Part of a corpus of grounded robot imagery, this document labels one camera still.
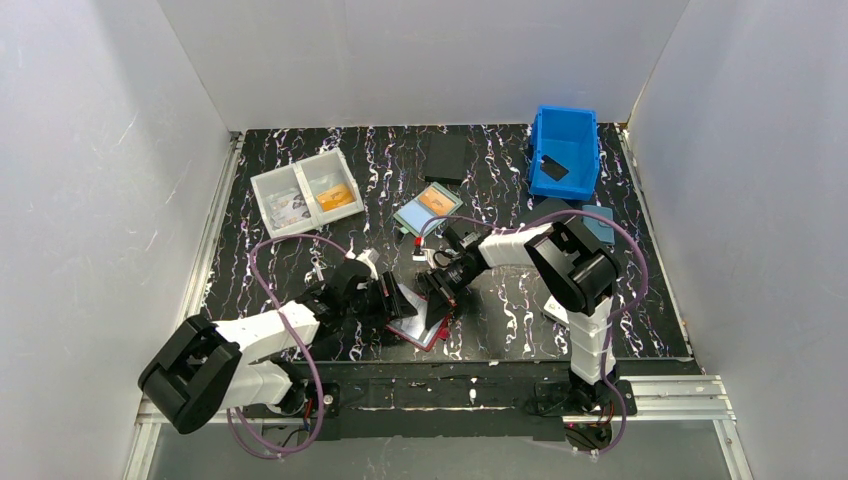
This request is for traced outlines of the red card holder wallet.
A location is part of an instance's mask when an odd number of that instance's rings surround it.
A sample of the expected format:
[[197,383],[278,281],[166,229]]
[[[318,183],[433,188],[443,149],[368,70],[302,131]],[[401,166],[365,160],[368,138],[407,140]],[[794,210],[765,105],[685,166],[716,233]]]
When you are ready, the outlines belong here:
[[416,314],[390,321],[386,328],[416,348],[429,352],[439,338],[446,337],[452,313],[443,306],[430,307],[428,300],[405,285],[399,286]]

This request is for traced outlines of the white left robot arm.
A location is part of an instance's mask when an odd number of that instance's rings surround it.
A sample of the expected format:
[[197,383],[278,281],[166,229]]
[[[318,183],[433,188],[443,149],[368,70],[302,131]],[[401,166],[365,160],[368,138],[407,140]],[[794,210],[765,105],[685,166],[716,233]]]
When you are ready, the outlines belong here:
[[347,259],[276,310],[218,322],[202,314],[186,318],[142,371],[138,386],[181,434],[235,407],[265,404],[295,415],[317,397],[316,383],[277,354],[347,326],[384,327],[414,318],[426,306],[393,273]]

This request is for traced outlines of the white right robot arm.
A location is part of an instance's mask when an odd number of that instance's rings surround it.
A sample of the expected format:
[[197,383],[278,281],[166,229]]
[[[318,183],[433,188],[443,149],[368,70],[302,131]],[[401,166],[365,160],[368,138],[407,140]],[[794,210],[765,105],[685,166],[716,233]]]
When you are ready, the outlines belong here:
[[430,301],[455,308],[458,293],[485,271],[505,266],[535,268],[577,329],[571,335],[571,372],[588,386],[603,383],[610,387],[615,381],[609,332],[612,297],[622,267],[586,227],[584,217],[615,226],[597,214],[566,209],[523,228],[494,228],[461,250],[447,266],[417,274],[416,281]]

